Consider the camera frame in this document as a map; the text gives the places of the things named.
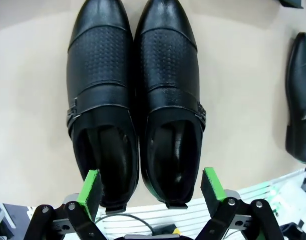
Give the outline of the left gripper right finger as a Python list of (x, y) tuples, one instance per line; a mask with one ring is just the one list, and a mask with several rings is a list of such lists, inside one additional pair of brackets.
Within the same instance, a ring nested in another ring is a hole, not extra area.
[(241, 232), (246, 240), (284, 239), (268, 201), (245, 203), (238, 192), (223, 189), (214, 168), (202, 171), (201, 191), (210, 220), (197, 235), (198, 240), (222, 240), (232, 229)]

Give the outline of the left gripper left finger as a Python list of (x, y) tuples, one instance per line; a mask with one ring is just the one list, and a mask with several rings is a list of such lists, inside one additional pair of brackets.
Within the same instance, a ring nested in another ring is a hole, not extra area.
[(57, 209), (47, 204), (36, 207), (24, 239), (62, 240), (66, 234), (76, 233), (81, 240), (105, 240), (95, 224), (102, 190), (100, 172), (90, 170), (76, 200)]

